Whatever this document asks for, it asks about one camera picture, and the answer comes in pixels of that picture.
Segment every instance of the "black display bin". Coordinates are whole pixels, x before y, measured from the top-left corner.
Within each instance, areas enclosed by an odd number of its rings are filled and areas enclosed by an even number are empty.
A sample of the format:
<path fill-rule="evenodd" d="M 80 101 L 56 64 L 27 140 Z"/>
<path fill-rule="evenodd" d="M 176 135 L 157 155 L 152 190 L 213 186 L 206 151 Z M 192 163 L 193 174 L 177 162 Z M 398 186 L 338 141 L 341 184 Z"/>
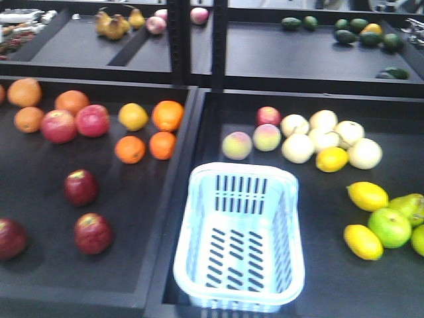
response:
<path fill-rule="evenodd" d="M 283 18 L 308 15 L 317 18 L 316 31 L 282 29 Z M 339 19 L 363 18 L 381 24 L 384 34 L 401 34 L 408 17 L 422 21 L 412 14 L 228 8 L 219 21 L 226 27 L 213 34 L 212 79 L 206 87 L 422 98 L 424 56 L 407 40 L 401 52 L 389 53 L 382 44 L 368 48 L 357 41 L 344 46 L 333 36 Z M 391 66 L 406 69 L 410 78 L 376 78 Z"/>
<path fill-rule="evenodd" d="M 8 88 L 18 78 L 1 77 Z M 20 222 L 30 244 L 16 258 L 0 264 L 2 317 L 141 317 L 150 287 L 168 199 L 174 188 L 177 163 L 184 157 L 184 134 L 193 111 L 195 87 L 38 78 L 43 98 L 39 107 L 54 108 L 63 91 L 78 89 L 91 103 L 106 106 L 111 128 L 99 138 L 78 135 L 65 144 L 52 144 L 41 132 L 24 134 L 13 124 L 19 107 L 4 102 L 0 109 L 1 217 Z M 151 121 L 141 130 L 127 131 L 118 121 L 126 103 L 142 105 L 151 115 L 159 101 L 171 99 L 185 107 L 177 145 L 170 160 L 150 154 L 149 138 L 158 131 Z M 116 142 L 135 135 L 146 145 L 137 164 L 124 164 L 114 154 Z M 99 196 L 86 207 L 72 206 L 64 196 L 64 180 L 85 168 L 99 182 Z M 95 256 L 79 253 L 73 227 L 85 213 L 109 220 L 115 240 Z"/>
<path fill-rule="evenodd" d="M 256 112 L 265 105 L 279 109 L 283 116 L 298 113 L 308 119 L 318 110 L 330 109 L 340 121 L 357 121 L 363 125 L 365 136 L 381 145 L 382 161 L 371 170 L 359 170 L 348 164 L 338 172 L 325 173 L 315 167 L 315 155 L 304 164 L 294 164 L 284 159 L 281 145 L 271 152 L 253 150 L 240 163 L 275 166 L 299 180 L 304 288 L 298 298 L 283 305 L 277 313 L 194 307 L 176 284 L 172 272 L 189 173 L 207 162 L 235 162 L 223 156 L 222 139 L 232 131 L 252 135 Z M 353 182 L 378 184 L 391 198 L 423 191 L 423 108 L 424 99 L 200 89 L 185 135 L 186 158 L 178 166 L 170 218 L 164 227 L 144 316 L 417 317 L 423 310 L 424 287 L 420 282 L 424 278 L 421 270 L 424 258 L 407 242 L 399 249 L 385 249 L 378 261 L 361 260 L 345 244 L 343 229 L 349 224 L 366 224 L 370 215 L 349 199 L 346 186 Z"/>
<path fill-rule="evenodd" d="M 185 50 L 189 52 L 190 35 L 189 31 L 185 31 L 189 30 L 189 23 L 180 22 L 183 19 L 181 14 L 169 20 L 167 31 L 157 36 L 150 34 L 145 27 L 131 30 L 116 41 L 98 36 L 94 17 L 98 10 L 106 7 L 105 11 L 109 15 L 119 13 L 128 17 L 131 8 L 126 5 L 139 8 L 146 19 L 156 10 L 168 8 L 164 4 L 140 5 L 110 1 L 2 1 L 1 10 L 35 8 L 58 12 L 32 41 L 11 54 L 10 60 L 1 62 L 2 75 L 175 83 L 176 75 L 182 76 L 178 71 L 181 73 L 183 70 L 179 68 L 187 68 L 180 64 L 189 60 L 190 55 L 193 56 L 193 63 L 198 64 L 198 59 L 203 58 L 203 51 L 209 49 L 206 45 L 211 34 L 208 23 L 205 26 L 193 26 L 192 37 L 196 49 L 193 54 L 182 54 Z M 189 21 L 188 16 L 184 16 L 184 19 Z"/>

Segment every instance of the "yellow pear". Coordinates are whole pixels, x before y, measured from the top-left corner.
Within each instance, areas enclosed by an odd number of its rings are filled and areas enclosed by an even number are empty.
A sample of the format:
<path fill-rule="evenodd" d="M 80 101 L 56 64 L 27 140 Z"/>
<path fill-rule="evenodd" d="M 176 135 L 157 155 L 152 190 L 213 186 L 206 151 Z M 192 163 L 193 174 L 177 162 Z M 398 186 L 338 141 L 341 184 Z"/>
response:
<path fill-rule="evenodd" d="M 137 30 L 144 25 L 144 23 L 146 22 L 146 19 L 143 17 L 139 9 L 134 8 L 131 11 L 128 21 L 130 25 L 132 26 L 132 28 Z"/>

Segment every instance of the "plastic basket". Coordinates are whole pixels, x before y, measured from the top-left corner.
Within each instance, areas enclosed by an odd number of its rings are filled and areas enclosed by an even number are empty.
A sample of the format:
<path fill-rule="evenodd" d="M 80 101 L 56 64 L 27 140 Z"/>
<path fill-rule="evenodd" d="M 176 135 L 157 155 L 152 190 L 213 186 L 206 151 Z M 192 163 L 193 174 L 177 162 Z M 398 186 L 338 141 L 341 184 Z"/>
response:
<path fill-rule="evenodd" d="M 275 312 L 302 291 L 297 179 L 213 162 L 190 175 L 174 277 L 195 306 Z"/>

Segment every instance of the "yellow lemon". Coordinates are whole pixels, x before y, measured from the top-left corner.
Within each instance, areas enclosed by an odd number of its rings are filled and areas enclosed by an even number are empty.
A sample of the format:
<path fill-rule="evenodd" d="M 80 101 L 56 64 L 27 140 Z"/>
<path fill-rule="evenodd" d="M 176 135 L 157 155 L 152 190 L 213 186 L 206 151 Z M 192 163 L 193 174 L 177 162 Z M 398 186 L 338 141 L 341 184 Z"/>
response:
<path fill-rule="evenodd" d="M 361 33 L 374 32 L 374 33 L 377 33 L 377 34 L 383 34 L 382 27 L 380 25 L 378 25 L 377 23 L 370 23 L 369 25 L 364 27 L 364 29 L 360 32 Z"/>
<path fill-rule="evenodd" d="M 380 239 L 362 224 L 345 227 L 343 237 L 352 252 L 363 260 L 378 260 L 383 255 L 384 249 Z"/>
<path fill-rule="evenodd" d="M 340 147 L 328 147 L 318 152 L 315 165 L 324 172 L 336 172 L 348 162 L 348 154 Z"/>
<path fill-rule="evenodd" d="M 379 185 L 367 181 L 348 185 L 347 191 L 353 203 L 362 210 L 373 212 L 381 207 L 387 207 L 389 196 Z"/>
<path fill-rule="evenodd" d="M 137 131 L 146 125 L 148 115 L 146 110 L 139 104 L 128 103 L 119 109 L 118 120 L 129 131 Z"/>

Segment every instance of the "green apple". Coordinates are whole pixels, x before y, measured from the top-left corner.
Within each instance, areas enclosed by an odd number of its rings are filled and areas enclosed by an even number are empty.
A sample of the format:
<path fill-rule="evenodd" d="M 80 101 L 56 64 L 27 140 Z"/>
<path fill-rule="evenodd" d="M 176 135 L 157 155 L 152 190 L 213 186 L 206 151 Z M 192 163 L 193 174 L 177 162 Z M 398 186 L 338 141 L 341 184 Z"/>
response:
<path fill-rule="evenodd" d="M 377 235 L 386 248 L 401 247 L 412 233 L 412 226 L 407 217 L 388 207 L 379 208 L 371 213 L 368 228 Z"/>
<path fill-rule="evenodd" d="M 414 251 L 424 256 L 424 224 L 414 228 L 411 235 L 411 245 Z"/>

